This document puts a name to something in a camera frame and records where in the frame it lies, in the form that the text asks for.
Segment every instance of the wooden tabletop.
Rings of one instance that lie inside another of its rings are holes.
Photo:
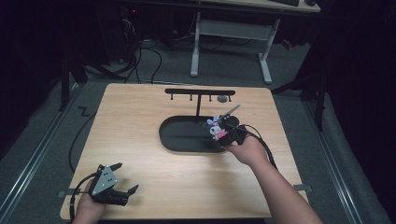
[[[201,0],[202,2],[219,3],[219,4],[233,4],[246,7],[266,7],[272,9],[281,9],[289,11],[300,11],[300,12],[320,12],[320,7],[315,4],[313,7],[306,4],[305,0],[300,0],[299,6],[293,7],[269,0]]]
[[[119,180],[114,189],[125,192],[136,184],[139,189],[125,206],[109,205],[104,219],[271,216],[254,174],[232,153],[176,153],[162,145],[163,121],[176,115],[194,116],[197,106],[196,96],[190,101],[189,95],[174,95],[171,100],[164,92],[167,88],[235,91],[225,104],[203,96],[201,115],[220,115],[241,104],[233,115],[260,132],[279,172],[292,185],[302,184],[268,89],[110,84],[70,184],[75,188],[99,164],[123,163],[114,172]],[[69,219],[69,200],[69,196],[64,200],[63,219]]]

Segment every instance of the small black object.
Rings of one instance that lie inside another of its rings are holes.
[[[227,134],[219,139],[218,144],[220,146],[227,147],[233,142],[236,142],[238,145],[242,145],[244,143],[247,135],[247,129],[244,125],[238,125],[239,119],[235,116],[226,116],[222,118],[221,122],[219,122],[219,126],[220,128],[223,128]]]
[[[218,101],[220,102],[220,103],[227,103],[228,102],[228,98],[227,98],[227,96],[225,96],[225,95],[220,95],[220,96],[218,96]]]
[[[298,4],[300,3],[300,0],[269,0],[269,1],[285,4],[292,7],[297,7]]]
[[[208,119],[212,117],[173,116],[164,120],[159,130],[161,143],[175,152],[224,152],[206,128]]]
[[[122,163],[111,166],[99,165],[97,175],[93,179],[90,189],[88,190],[94,202],[122,206],[128,203],[129,196],[136,192],[138,185],[129,189],[127,192],[113,189],[117,183],[117,178],[114,176],[113,171],[120,169],[121,166]]]
[[[311,7],[317,4],[316,0],[305,0],[305,2],[307,5],[309,5]]]

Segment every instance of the human arm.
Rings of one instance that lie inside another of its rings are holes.
[[[225,149],[251,168],[275,223],[322,223],[308,202],[268,161],[264,147],[255,137],[248,135],[242,145]]]
[[[91,181],[87,184],[85,191],[90,188]],[[97,223],[105,213],[106,205],[95,203],[88,193],[83,193],[78,202],[76,217],[73,224],[93,224]]]

